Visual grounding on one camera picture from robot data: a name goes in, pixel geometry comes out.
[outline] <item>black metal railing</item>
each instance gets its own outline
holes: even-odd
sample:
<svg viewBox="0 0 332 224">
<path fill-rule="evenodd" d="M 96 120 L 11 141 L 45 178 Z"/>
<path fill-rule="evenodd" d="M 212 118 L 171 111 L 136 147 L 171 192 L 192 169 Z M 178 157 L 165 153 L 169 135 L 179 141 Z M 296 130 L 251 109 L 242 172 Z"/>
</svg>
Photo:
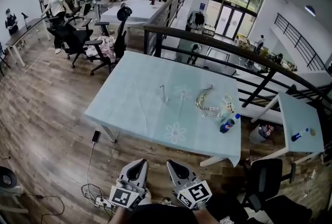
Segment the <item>black metal railing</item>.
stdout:
<svg viewBox="0 0 332 224">
<path fill-rule="evenodd" d="M 221 72 L 213 71 L 217 74 L 236 79 L 239 83 L 242 83 L 242 84 L 245 84 L 245 85 L 248 85 L 251 87 L 250 89 L 243 89 L 243 88 L 238 89 L 239 93 L 248 95 L 248 97 L 242 96 L 240 98 L 240 101 L 243 102 L 242 107 L 246 107 L 248 104 L 253 104 L 256 106 L 264 107 L 266 105 L 266 103 L 268 103 L 272 100 L 271 95 L 278 94 L 278 92 L 281 90 L 280 87 L 283 87 L 284 90 L 290 91 L 290 93 L 294 96 L 299 95 L 299 98 L 308 99 L 309 102 L 317 103 L 318 100 L 325 99 L 329 104 L 332 104 L 332 100 L 326 95 L 326 92 L 322 92 L 319 88 L 315 87 L 314 85 L 312 85 L 305 79 L 303 79 L 300 76 L 294 74 L 293 72 L 281 67 L 280 65 L 276 64 L 275 62 L 270 61 L 259 55 L 256 55 L 255 53 L 253 53 L 249 50 L 244 50 L 242 48 L 238 48 L 234 45 L 225 43 L 220 40 L 216 40 L 209 36 L 200 35 L 200 34 L 183 31 L 183 30 L 178 30 L 178 29 L 174 29 L 174 28 L 170 28 L 170 27 L 166 27 L 166 26 L 146 24 L 144 26 L 144 29 L 145 29 L 146 33 L 155 33 L 156 34 L 157 40 L 156 40 L 154 46 L 146 47 L 148 50 L 153 50 L 153 52 L 150 53 L 150 55 L 153 55 L 156 57 L 161 57 L 162 50 L 168 51 L 168 52 L 169 51 L 175 52 L 176 54 L 179 53 L 179 54 L 189 55 L 189 56 L 201 58 L 204 60 L 216 62 L 216 63 L 222 64 L 225 66 L 229 66 L 229 67 L 232 67 L 235 69 L 239 69 L 241 71 L 244 71 L 244 72 L 250 73 L 254 76 L 258 76 L 258 77 L 262 78 L 262 82 L 257 83 L 257 82 L 250 82 L 246 79 L 242 79 L 240 77 L 236 77 L 233 75 L 228 75 L 228 74 L 224 74 Z M 202 54 L 194 53 L 191 51 L 182 50 L 179 48 L 172 48 L 172 47 L 164 46 L 162 44 L 162 39 L 165 36 L 171 36 L 171 37 L 175 37 L 175 38 L 179 38 L 179 39 L 192 41 L 194 43 L 210 46 L 215 49 L 219 49 L 219 50 L 228 52 L 230 54 L 238 55 L 239 57 L 249 59 L 253 62 L 256 62 L 260 65 L 267 67 L 269 69 L 269 73 L 267 75 L 265 75 L 265 74 L 263 75 L 258 72 L 255 72 L 251 69 L 248 69 L 246 67 L 243 67 L 243 66 L 240 66 L 237 64 L 232 64 L 232 63 L 222 61 L 219 59 L 215 59 L 212 57 L 208 57 L 207 55 L 202 55 Z M 276 72 L 290 78 L 291 80 L 293 80 L 292 82 L 299 84 L 298 87 L 304 86 L 305 88 L 302 87 L 303 90 L 298 90 L 296 85 L 288 86 L 285 83 L 282 83 L 280 81 L 273 79 L 273 76 Z M 324 106 L 324 107 L 329 109 L 330 111 L 332 111 L 329 106 Z"/>
<path fill-rule="evenodd" d="M 159 25 L 168 27 L 177 17 L 179 10 L 183 7 L 185 0 L 167 0 L 167 2 L 145 23 L 145 25 Z M 157 41 L 157 35 L 145 30 L 144 53 L 152 54 Z"/>
<path fill-rule="evenodd" d="M 318 56 L 312 46 L 307 40 L 294 28 L 282 15 L 278 13 L 275 22 L 276 26 L 280 28 L 283 33 L 290 39 L 294 44 L 294 47 L 301 54 L 307 67 L 311 71 L 326 70 L 327 68 L 323 63 L 322 59 Z"/>
</svg>

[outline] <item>light blue tablecloth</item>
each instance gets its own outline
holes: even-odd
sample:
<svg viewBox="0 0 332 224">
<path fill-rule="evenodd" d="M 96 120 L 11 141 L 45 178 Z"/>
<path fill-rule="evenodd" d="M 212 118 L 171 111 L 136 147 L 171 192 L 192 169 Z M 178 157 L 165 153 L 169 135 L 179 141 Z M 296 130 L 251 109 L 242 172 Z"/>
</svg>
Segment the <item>light blue tablecloth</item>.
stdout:
<svg viewBox="0 0 332 224">
<path fill-rule="evenodd" d="M 286 147 L 292 152 L 324 151 L 323 134 L 317 110 L 284 92 L 279 92 L 279 105 L 283 116 Z M 292 136 L 306 128 L 315 129 L 316 135 L 305 133 L 292 142 Z"/>
<path fill-rule="evenodd" d="M 168 101 L 163 103 L 161 85 Z M 219 107 L 225 94 L 240 110 L 234 79 L 193 66 L 126 51 L 85 115 L 123 133 L 185 151 L 240 160 L 241 124 L 219 131 L 220 119 L 203 117 L 195 105 L 213 85 L 205 106 Z"/>
</svg>

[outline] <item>wooden floor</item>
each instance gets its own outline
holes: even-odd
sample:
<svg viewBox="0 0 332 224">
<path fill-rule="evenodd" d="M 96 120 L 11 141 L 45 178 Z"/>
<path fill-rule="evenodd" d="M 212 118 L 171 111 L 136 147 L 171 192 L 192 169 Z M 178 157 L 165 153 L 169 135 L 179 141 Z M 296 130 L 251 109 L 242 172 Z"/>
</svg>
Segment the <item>wooden floor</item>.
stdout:
<svg viewBox="0 0 332 224">
<path fill-rule="evenodd" d="M 25 68 L 15 65 L 9 56 L 6 59 L 12 68 L 2 64 L 5 77 L 0 80 L 0 155 L 4 157 L 10 153 L 11 159 L 1 161 L 0 165 L 14 171 L 26 192 L 62 198 L 64 214 L 46 216 L 44 223 L 106 224 L 106 213 L 85 200 L 80 188 L 87 182 L 91 139 L 96 129 L 83 113 L 106 80 L 107 69 L 103 68 L 91 77 L 89 72 L 97 63 L 82 57 L 72 69 L 65 53 L 55 55 L 52 42 L 45 36 L 38 41 L 35 35 L 30 35 L 26 42 L 27 46 L 20 51 Z M 248 135 L 255 126 L 245 118 L 241 125 L 241 158 L 256 159 L 283 148 L 281 127 L 276 128 L 272 140 L 254 146 Z M 290 162 L 299 157 L 301 155 L 283 158 L 285 174 L 290 171 Z M 147 181 L 155 202 L 171 196 L 172 184 L 165 166 L 167 159 L 191 164 L 200 177 L 208 181 L 213 192 L 225 192 L 224 184 L 240 188 L 244 183 L 239 165 L 233 168 L 229 161 L 223 161 L 200 168 L 199 163 L 207 157 L 122 134 L 115 146 L 104 134 L 101 136 L 93 152 L 89 181 L 109 196 L 122 167 L 140 158 L 149 161 Z M 313 170 L 317 171 L 315 182 L 309 195 L 302 199 Z M 280 194 L 311 208 L 317 216 L 329 200 L 331 170 L 322 167 L 316 159 L 299 166 L 296 174 L 294 183 L 282 184 Z M 57 199 L 37 200 L 24 196 L 20 201 L 30 214 L 26 220 L 19 214 L 3 213 L 9 223 L 40 223 L 42 214 L 61 210 Z"/>
</svg>

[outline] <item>plastic bottle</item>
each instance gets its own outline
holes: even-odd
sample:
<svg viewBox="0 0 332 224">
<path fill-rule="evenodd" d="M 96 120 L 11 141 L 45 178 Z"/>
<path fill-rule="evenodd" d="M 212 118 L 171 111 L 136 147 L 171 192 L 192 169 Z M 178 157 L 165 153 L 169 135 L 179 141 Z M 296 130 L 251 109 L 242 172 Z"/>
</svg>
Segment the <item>plastic bottle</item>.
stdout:
<svg viewBox="0 0 332 224">
<path fill-rule="evenodd" d="M 229 129 L 231 129 L 239 121 L 240 117 L 240 114 L 236 114 L 233 119 L 228 119 L 227 122 L 220 127 L 220 131 L 223 134 L 227 133 Z"/>
<path fill-rule="evenodd" d="M 309 129 L 308 128 L 306 128 L 305 130 L 303 130 L 302 132 L 299 132 L 299 133 L 297 133 L 297 134 L 295 134 L 295 135 L 293 135 L 292 137 L 291 137 L 291 139 L 292 139 L 292 142 L 295 142 L 297 139 L 299 139 L 300 137 L 303 137 L 304 136 L 304 134 L 305 133 L 307 133 L 309 131 Z"/>
</svg>

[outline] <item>flower pattern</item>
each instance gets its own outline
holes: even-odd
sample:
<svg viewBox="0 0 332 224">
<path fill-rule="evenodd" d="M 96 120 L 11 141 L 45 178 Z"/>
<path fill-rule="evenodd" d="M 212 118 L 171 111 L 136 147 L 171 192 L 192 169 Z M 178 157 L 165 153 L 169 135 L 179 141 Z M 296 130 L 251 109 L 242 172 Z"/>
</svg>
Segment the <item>flower pattern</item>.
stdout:
<svg viewBox="0 0 332 224">
<path fill-rule="evenodd" d="M 186 138 L 184 136 L 184 134 L 186 133 L 186 129 L 185 128 L 181 128 L 180 124 L 178 122 L 175 122 L 172 126 L 168 125 L 166 126 L 167 131 L 169 131 L 169 133 L 167 133 L 165 135 L 165 138 L 170 139 L 172 144 L 177 144 L 177 141 L 185 141 Z"/>
<path fill-rule="evenodd" d="M 187 89 L 186 85 L 176 86 L 175 95 L 181 96 L 181 100 L 186 100 L 191 98 L 191 89 Z"/>
</svg>

